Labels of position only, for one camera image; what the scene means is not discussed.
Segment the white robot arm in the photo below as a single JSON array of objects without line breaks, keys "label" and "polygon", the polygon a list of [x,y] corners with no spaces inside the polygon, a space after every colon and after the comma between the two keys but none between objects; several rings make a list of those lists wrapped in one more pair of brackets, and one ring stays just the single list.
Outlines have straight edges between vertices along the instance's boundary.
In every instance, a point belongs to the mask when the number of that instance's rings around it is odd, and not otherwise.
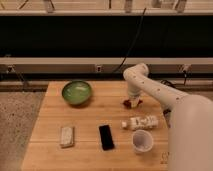
[{"label": "white robot arm", "polygon": [[170,111],[168,171],[213,171],[213,101],[148,77],[144,63],[124,70],[128,95],[145,92]]}]

